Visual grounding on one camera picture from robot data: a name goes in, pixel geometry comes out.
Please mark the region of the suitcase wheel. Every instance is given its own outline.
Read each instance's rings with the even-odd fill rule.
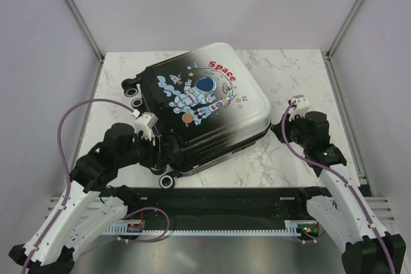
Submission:
[[[170,175],[164,175],[160,178],[160,187],[162,189],[173,189],[175,187],[175,179]]]
[[[140,98],[135,98],[131,101],[132,108],[140,107],[143,104],[143,100]]]
[[[160,169],[150,168],[153,175],[161,176],[167,170],[167,166],[161,167]]]
[[[136,96],[139,93],[137,89],[137,85],[133,83],[129,83],[131,79],[123,80],[121,83],[121,87],[124,89],[124,95],[128,98],[132,96]]]

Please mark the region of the hard-shell suitcase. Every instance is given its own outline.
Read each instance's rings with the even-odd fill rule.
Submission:
[[[132,106],[158,118],[147,166],[157,175],[167,165],[171,177],[197,173],[254,144],[270,127],[268,98],[225,43],[153,64],[121,84],[130,97],[138,94],[138,85],[141,98]]]

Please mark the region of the rocket illustration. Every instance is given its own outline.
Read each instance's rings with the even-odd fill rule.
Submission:
[[[236,94],[232,96],[227,96],[226,98],[222,98],[220,101],[214,102],[213,104],[210,104],[206,107],[200,107],[195,111],[195,114],[200,119],[207,118],[216,110],[227,106],[232,101],[232,99],[234,99],[235,97],[236,97]]]
[[[174,83],[174,85],[175,85],[176,83],[178,83],[179,85],[182,84],[181,74],[179,74],[178,76],[170,75],[170,79],[172,80],[172,82]]]

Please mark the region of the white clamp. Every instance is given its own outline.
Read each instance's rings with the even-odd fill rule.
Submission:
[[[132,115],[136,117],[134,120],[134,129],[136,133],[143,132],[142,138],[151,141],[154,138],[153,126],[157,122],[158,118],[152,112],[140,113],[138,110],[134,110]]]
[[[310,102],[308,99],[303,96],[293,96],[290,99],[291,103],[294,103],[295,106],[292,108],[292,113],[290,114],[289,121],[292,121],[295,119],[295,116],[300,116],[301,118],[304,118],[306,116],[306,113],[310,109]]]

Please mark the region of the cable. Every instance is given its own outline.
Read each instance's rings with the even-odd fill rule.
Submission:
[[[300,240],[298,237],[295,237],[295,239],[293,237],[289,237],[289,240],[295,241],[295,242],[300,242],[303,244],[311,244],[311,243],[317,243],[319,240],[321,240],[323,237],[325,237],[327,235],[327,232],[324,231],[321,235],[319,235],[318,237],[312,239],[312,240]]]
[[[152,243],[152,242],[157,242],[157,241],[160,241],[161,239],[163,239],[163,237],[167,234],[168,230],[170,229],[170,218],[168,217],[167,213],[165,213],[165,211],[163,211],[163,210],[161,210],[161,209],[159,209],[159,208],[156,208],[156,207],[145,207],[145,208],[141,208],[141,209],[136,210],[136,211],[134,211],[134,212],[132,212],[132,213],[130,213],[130,214],[127,214],[127,215],[126,215],[124,218],[122,218],[122,219],[129,218],[130,216],[133,216],[134,214],[137,214],[137,213],[140,213],[140,212],[146,211],[146,210],[158,211],[158,212],[160,212],[162,215],[164,215],[164,217],[166,218],[166,221],[167,221],[167,227],[166,227],[166,229],[164,230],[164,232],[163,232],[161,235],[159,235],[158,237],[154,237],[153,239],[148,239],[148,240],[138,240],[138,239],[131,240],[131,239],[129,239],[128,242],[138,242],[138,243]]]
[[[104,242],[102,242],[102,243],[100,243],[100,244],[97,244],[96,246],[92,247],[92,248],[89,249],[89,250],[86,250],[85,252],[83,252],[83,253],[80,255],[80,257],[83,257],[84,255],[86,255],[86,254],[94,251],[95,249],[97,249],[97,248],[99,248],[99,247],[102,247],[102,246],[104,246],[104,245],[106,245],[106,244],[108,244],[108,243],[111,243],[111,242],[113,242],[114,240],[123,241],[123,242],[126,242],[126,243],[129,243],[129,242],[152,243],[152,242],[157,242],[157,241],[162,240],[162,239],[164,238],[164,236],[167,234],[167,232],[170,230],[170,218],[169,218],[168,215],[165,213],[165,211],[163,211],[163,210],[161,210],[161,209],[159,209],[159,208],[156,208],[156,207],[145,207],[145,208],[141,208],[141,209],[139,209],[139,210],[136,210],[136,211],[134,211],[134,212],[132,212],[132,213],[130,213],[130,214],[127,214],[127,215],[126,215],[124,218],[122,218],[122,219],[129,218],[130,216],[133,216],[134,214],[137,214],[137,213],[139,213],[139,212],[143,213],[143,211],[146,211],[146,210],[159,211],[159,212],[160,212],[162,215],[164,215],[164,217],[166,218],[166,220],[167,220],[167,227],[166,227],[166,230],[165,230],[161,235],[159,235],[158,237],[154,237],[153,239],[147,239],[147,240],[122,239],[122,238],[120,238],[120,237],[113,238],[113,239],[109,239],[109,240],[106,240],[106,241],[104,241]]]
[[[64,193],[64,198],[61,204],[61,208],[64,208],[65,205],[67,204],[67,201],[69,199],[69,195],[70,195],[70,191],[71,191],[71,181],[70,181],[70,170],[69,170],[69,166],[67,165],[67,160],[66,160],[66,156],[64,155],[64,151],[63,151],[63,146],[62,146],[62,127],[63,127],[63,123],[66,120],[67,116],[76,108],[84,105],[84,104],[89,104],[89,103],[93,103],[93,102],[106,102],[106,103],[113,103],[116,105],[119,105],[121,107],[124,107],[125,109],[127,109],[129,112],[133,112],[134,109],[131,107],[128,107],[125,104],[122,104],[120,102],[117,101],[113,101],[112,99],[87,99],[85,101],[82,101],[80,103],[77,103],[76,105],[72,106],[67,112],[64,113],[64,115],[62,116],[59,124],[58,124],[58,129],[57,129],[57,145],[58,145],[58,152],[60,153],[60,157],[62,159],[62,163],[63,163],[63,168],[64,168],[64,172],[66,174],[66,182],[67,182],[67,188],[66,188],[66,192]],[[39,247],[39,244],[41,243],[41,241],[44,239],[44,237],[46,236],[46,234],[48,233],[48,231],[50,230],[50,228],[54,225],[55,221],[57,220],[57,218],[60,216],[62,209],[59,209],[56,214],[53,216],[53,218],[51,219],[51,221],[48,223],[48,225],[45,227],[44,231],[41,233],[41,235],[39,236],[39,238],[37,239],[37,241],[35,242],[35,244],[33,245],[34,247]],[[21,274],[25,274],[26,273],[26,269],[28,267],[28,264],[31,260],[31,258],[33,257],[35,253],[35,250],[32,250],[27,258],[26,261],[23,264],[22,270],[21,270]]]
[[[307,231],[305,231],[305,235],[306,236],[308,236],[308,237],[310,237],[310,238],[312,238],[312,239],[316,239],[316,240],[318,240],[318,238],[320,237],[320,234],[321,234],[321,226],[320,226],[320,224],[318,224],[318,227],[319,227],[319,236],[318,237],[314,237],[314,236],[312,236],[311,234],[308,234],[308,232]]]
[[[108,189],[109,187],[114,190],[114,187],[111,186],[111,185],[106,186],[104,189]],[[103,201],[103,198],[101,197],[101,193],[100,193],[99,198],[100,198],[101,203],[105,205],[105,202]]]
[[[352,194],[354,195],[356,201],[358,202],[358,205],[360,206],[360,208],[362,209],[362,212],[365,215],[365,218],[367,219],[367,221],[370,224],[370,227],[373,225],[372,222],[372,218],[370,216],[370,214],[368,213],[367,209],[365,208],[364,203],[362,202],[361,198],[359,197],[359,195],[357,194],[357,192],[354,190],[354,188],[351,186],[351,184],[347,181],[347,179],[345,179],[342,175],[340,175],[339,173],[337,173],[335,170],[331,169],[328,166],[319,164],[317,162],[314,162],[313,160],[309,160],[308,158],[302,157],[301,155],[299,155],[290,145],[290,143],[287,140],[287,136],[285,134],[285,121],[288,115],[288,112],[290,111],[290,109],[294,106],[294,101],[290,102],[290,105],[288,105],[287,109],[285,110],[285,113],[283,114],[283,117],[281,118],[281,133],[283,135],[283,139],[285,144],[287,145],[287,148],[296,156],[298,157],[300,160],[305,161],[306,163],[310,164],[310,165],[314,165],[317,167],[320,167],[322,169],[325,169],[326,171],[329,171],[330,173],[332,173],[333,175],[335,175],[337,178],[339,178],[348,188],[349,190],[352,192]],[[376,227],[371,227],[372,231],[374,232],[378,242],[380,243],[383,251],[384,251],[384,255],[387,258],[387,262],[390,268],[390,272],[391,274],[396,274],[395,271],[395,267],[394,267],[394,263],[392,262],[390,253],[388,251],[387,246],[385,245],[383,239],[381,238],[380,234],[378,233],[378,230]]]

